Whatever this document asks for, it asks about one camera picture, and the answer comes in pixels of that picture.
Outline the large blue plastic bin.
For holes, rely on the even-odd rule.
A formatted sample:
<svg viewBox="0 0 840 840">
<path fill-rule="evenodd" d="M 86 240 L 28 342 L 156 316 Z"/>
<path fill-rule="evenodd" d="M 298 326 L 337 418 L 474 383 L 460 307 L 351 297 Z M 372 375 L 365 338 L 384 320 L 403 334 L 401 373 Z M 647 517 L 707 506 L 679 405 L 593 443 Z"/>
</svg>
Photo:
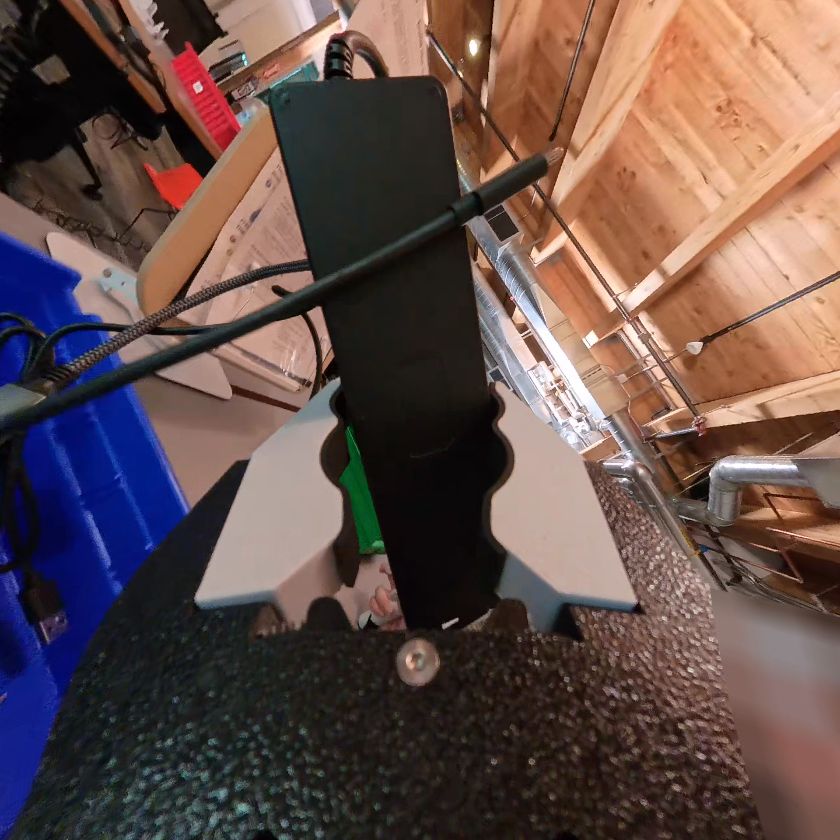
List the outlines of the large blue plastic bin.
<svg viewBox="0 0 840 840">
<path fill-rule="evenodd" d="M 132 389 L 34 427 L 25 463 L 40 516 L 34 567 L 57 584 L 68 627 L 41 642 L 1 578 L 1 831 L 22 811 L 81 654 L 117 595 L 188 506 Z"/>
</svg>

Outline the wooden desk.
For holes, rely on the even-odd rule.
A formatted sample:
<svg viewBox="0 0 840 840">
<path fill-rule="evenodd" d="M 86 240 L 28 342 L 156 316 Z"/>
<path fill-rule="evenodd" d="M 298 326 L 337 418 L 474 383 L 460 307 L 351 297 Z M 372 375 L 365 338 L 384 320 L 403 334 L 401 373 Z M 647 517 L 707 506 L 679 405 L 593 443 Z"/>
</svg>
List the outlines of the wooden desk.
<svg viewBox="0 0 840 840">
<path fill-rule="evenodd" d="M 60 5 L 150 108 L 158 114 L 177 113 L 215 161 L 221 156 L 221 148 L 173 71 L 172 51 L 143 27 L 131 2 L 61 1 Z"/>
</svg>

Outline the red plastic bin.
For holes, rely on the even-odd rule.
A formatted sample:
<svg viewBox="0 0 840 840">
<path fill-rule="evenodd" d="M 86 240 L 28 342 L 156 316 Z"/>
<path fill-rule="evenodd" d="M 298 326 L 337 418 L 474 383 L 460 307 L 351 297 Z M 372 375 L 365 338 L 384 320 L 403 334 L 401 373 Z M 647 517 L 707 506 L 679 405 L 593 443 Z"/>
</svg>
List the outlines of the red plastic bin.
<svg viewBox="0 0 840 840">
<path fill-rule="evenodd" d="M 235 140 L 240 125 L 191 43 L 185 42 L 183 51 L 172 60 L 171 67 L 204 129 L 218 148 L 225 151 Z"/>
</svg>

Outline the instruction sheet in acrylic stand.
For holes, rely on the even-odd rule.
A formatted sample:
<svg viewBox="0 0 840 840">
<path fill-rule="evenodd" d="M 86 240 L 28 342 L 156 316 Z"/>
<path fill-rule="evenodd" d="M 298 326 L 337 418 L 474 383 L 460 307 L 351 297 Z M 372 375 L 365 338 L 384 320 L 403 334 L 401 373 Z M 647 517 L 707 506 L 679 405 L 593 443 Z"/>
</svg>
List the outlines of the instruction sheet in acrylic stand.
<svg viewBox="0 0 840 840">
<path fill-rule="evenodd" d="M 251 270 L 306 257 L 287 174 L 275 149 L 222 226 L 187 295 Z M 258 280 L 184 312 L 181 319 L 194 326 L 241 319 L 279 300 L 273 286 L 293 292 L 312 281 L 309 270 Z M 315 342 L 303 317 L 270 324 L 215 354 L 292 393 L 309 389 L 317 369 Z"/>
</svg>

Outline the metal ventilation duct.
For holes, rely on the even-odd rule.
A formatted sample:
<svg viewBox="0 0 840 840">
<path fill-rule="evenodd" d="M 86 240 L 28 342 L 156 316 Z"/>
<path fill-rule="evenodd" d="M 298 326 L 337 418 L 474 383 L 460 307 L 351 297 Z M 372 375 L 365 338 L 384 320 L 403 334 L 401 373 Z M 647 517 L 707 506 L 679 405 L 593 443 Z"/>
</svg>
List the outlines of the metal ventilation duct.
<svg viewBox="0 0 840 840">
<path fill-rule="evenodd" d="M 654 452 L 643 442 L 629 413 L 631 396 L 616 375 L 594 357 L 571 319 L 543 288 L 508 203 L 492 200 L 482 215 L 470 221 L 469 228 L 574 406 L 605 426 L 621 451 L 660 479 Z"/>
</svg>

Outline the silver elbow pipe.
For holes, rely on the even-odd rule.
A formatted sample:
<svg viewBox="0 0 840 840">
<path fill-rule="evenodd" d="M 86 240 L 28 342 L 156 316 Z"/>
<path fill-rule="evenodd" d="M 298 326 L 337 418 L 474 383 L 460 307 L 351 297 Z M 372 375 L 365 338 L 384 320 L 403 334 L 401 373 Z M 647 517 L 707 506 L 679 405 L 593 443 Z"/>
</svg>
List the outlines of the silver elbow pipe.
<svg viewBox="0 0 840 840">
<path fill-rule="evenodd" d="M 839 507 L 839 458 L 836 456 L 740 456 L 721 458 L 710 470 L 706 503 L 667 498 L 642 463 L 630 458 L 601 462 L 605 472 L 641 487 L 655 509 L 713 527 L 729 527 L 739 517 L 744 487 L 793 487 L 812 490 L 829 508 Z"/>
</svg>

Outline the person's right hand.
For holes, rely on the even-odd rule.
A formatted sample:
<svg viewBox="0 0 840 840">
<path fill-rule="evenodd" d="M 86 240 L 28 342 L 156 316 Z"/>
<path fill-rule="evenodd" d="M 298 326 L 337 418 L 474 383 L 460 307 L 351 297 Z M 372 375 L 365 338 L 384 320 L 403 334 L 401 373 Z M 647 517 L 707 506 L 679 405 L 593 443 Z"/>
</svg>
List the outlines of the person's right hand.
<svg viewBox="0 0 840 840">
<path fill-rule="evenodd" d="M 403 632 L 406 630 L 405 617 L 399 602 L 393 574 L 386 563 L 381 564 L 379 573 L 387 580 L 378 584 L 366 610 L 358 618 L 361 631 Z"/>
</svg>

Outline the wooden board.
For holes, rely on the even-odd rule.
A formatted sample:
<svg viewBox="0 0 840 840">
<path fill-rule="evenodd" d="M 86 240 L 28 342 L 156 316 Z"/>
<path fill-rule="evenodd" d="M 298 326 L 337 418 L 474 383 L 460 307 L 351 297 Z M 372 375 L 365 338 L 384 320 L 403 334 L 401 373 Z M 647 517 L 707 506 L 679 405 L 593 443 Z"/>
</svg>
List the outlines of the wooden board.
<svg viewBox="0 0 840 840">
<path fill-rule="evenodd" d="M 255 104 L 249 121 L 143 259 L 136 289 L 144 315 L 168 306 L 184 288 L 277 149 L 270 110 L 261 100 Z"/>
</svg>

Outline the orange chair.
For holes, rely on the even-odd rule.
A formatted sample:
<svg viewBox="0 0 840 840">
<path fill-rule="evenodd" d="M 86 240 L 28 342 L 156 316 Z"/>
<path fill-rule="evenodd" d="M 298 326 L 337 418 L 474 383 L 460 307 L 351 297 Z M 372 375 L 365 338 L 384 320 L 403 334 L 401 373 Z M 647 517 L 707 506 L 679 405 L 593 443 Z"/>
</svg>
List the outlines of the orange chair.
<svg viewBox="0 0 840 840">
<path fill-rule="evenodd" d="M 202 184 L 203 178 L 190 164 L 182 164 L 166 171 L 157 171 L 152 164 L 144 163 L 155 191 L 176 212 L 184 206 Z"/>
</svg>

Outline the green plastic bin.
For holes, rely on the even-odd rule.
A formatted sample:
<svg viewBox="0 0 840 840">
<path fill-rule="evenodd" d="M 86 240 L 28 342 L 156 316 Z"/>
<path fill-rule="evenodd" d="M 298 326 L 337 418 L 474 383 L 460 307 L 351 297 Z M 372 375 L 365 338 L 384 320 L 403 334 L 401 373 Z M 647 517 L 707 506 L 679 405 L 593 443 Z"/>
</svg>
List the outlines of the green plastic bin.
<svg viewBox="0 0 840 840">
<path fill-rule="evenodd" d="M 349 493 L 359 552 L 361 555 L 383 555 L 385 545 L 382 530 L 375 512 L 354 429 L 350 425 L 345 428 L 345 441 L 348 447 L 349 464 L 341 475 L 340 484 Z"/>
</svg>

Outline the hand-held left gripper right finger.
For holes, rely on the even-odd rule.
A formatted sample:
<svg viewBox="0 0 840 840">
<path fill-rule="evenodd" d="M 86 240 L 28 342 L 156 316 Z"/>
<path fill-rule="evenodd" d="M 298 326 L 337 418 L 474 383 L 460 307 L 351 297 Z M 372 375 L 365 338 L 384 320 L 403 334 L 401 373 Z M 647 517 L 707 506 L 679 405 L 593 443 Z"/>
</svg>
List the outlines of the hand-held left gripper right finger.
<svg viewBox="0 0 840 840">
<path fill-rule="evenodd" d="M 585 460 L 509 388 L 493 384 L 490 394 L 504 450 L 485 503 L 489 540 L 505 555 L 500 599 L 522 603 L 545 634 L 569 633 L 577 606 L 639 614 Z"/>
</svg>

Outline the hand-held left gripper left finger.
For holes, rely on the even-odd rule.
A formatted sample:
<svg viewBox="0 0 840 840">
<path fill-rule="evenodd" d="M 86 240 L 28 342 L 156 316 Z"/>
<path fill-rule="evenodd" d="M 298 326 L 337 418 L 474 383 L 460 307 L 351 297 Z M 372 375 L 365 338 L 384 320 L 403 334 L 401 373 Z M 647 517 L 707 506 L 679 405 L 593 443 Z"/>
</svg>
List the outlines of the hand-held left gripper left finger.
<svg viewBox="0 0 840 840">
<path fill-rule="evenodd" d="M 252 454 L 195 604 L 272 604 L 302 625 L 312 601 L 353 586 L 360 545 L 347 490 L 347 447 L 334 381 Z"/>
</svg>

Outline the white stand foot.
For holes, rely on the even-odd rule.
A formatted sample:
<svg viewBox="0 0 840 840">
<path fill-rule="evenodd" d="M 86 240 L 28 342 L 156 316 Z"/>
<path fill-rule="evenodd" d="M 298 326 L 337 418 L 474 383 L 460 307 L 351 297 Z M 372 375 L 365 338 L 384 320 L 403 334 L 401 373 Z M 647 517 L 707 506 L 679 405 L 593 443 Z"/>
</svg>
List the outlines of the white stand foot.
<svg viewBox="0 0 840 840">
<path fill-rule="evenodd" d="M 80 279 L 73 295 L 84 314 L 120 325 L 142 319 L 137 277 L 131 269 L 69 234 L 51 232 L 45 241 L 52 259 L 78 273 Z M 206 353 L 174 364 L 159 376 L 222 400 L 233 396 L 220 361 Z"/>
</svg>

